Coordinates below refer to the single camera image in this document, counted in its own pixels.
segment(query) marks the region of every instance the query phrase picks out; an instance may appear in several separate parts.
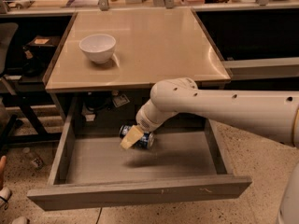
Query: ceramic bowl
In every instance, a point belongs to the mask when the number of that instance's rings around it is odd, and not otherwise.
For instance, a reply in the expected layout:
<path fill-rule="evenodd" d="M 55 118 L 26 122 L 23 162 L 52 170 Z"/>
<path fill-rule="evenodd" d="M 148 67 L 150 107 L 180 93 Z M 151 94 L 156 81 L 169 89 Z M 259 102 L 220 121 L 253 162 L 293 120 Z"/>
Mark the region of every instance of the ceramic bowl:
<path fill-rule="evenodd" d="M 106 34 L 89 35 L 79 43 L 85 56 L 94 63 L 109 61 L 114 53 L 115 45 L 115 38 Z"/>

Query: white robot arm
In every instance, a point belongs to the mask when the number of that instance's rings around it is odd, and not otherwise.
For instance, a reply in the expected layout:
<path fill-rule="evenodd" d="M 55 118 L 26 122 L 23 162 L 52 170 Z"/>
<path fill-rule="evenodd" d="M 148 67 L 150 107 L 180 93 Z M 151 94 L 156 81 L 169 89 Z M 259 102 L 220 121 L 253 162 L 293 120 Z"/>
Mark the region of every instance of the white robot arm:
<path fill-rule="evenodd" d="M 189 78 L 156 83 L 136 115 L 152 132 L 177 113 L 192 113 L 299 147 L 299 92 L 198 90 Z"/>

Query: countertop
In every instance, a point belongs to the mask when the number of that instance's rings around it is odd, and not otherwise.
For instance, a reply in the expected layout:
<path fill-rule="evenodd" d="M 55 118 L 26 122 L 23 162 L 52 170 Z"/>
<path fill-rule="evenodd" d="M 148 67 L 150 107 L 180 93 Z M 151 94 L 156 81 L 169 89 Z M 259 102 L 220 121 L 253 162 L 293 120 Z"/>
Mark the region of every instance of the countertop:
<path fill-rule="evenodd" d="M 79 49 L 88 35 L 117 40 L 113 61 L 90 62 Z M 46 86 L 48 92 L 149 88 L 159 80 L 230 77 L 190 8 L 80 11 Z"/>

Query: drawer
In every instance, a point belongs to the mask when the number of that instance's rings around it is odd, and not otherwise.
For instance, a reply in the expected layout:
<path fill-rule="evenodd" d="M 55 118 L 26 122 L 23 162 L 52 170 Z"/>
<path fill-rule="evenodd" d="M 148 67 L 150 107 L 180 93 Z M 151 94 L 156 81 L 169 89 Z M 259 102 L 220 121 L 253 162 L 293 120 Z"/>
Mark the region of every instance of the drawer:
<path fill-rule="evenodd" d="M 250 185 L 235 176 L 216 123 L 191 114 L 169 119 L 154 133 L 152 149 L 120 147 L 120 128 L 150 91 L 125 91 L 130 103 L 81 115 L 74 98 L 48 185 L 27 196 L 46 211 L 237 198 Z"/>

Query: speckled floor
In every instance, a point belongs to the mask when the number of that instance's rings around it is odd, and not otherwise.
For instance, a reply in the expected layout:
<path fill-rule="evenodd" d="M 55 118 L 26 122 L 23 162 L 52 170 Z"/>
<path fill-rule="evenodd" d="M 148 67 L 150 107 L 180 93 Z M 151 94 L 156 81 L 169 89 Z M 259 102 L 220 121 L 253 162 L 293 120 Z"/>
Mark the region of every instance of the speckled floor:
<path fill-rule="evenodd" d="M 34 144 L 31 147 L 45 162 L 40 171 L 28 164 L 23 147 L 7 151 L 5 185 L 13 195 L 8 210 L 0 210 L 0 223 L 10 223 L 19 216 L 28 217 L 32 224 L 275 223 L 289 175 L 299 162 L 299 151 L 223 124 L 218 128 L 235 175 L 250 175 L 253 180 L 238 199 L 45 212 L 27 199 L 26 193 L 46 186 L 57 144 Z"/>

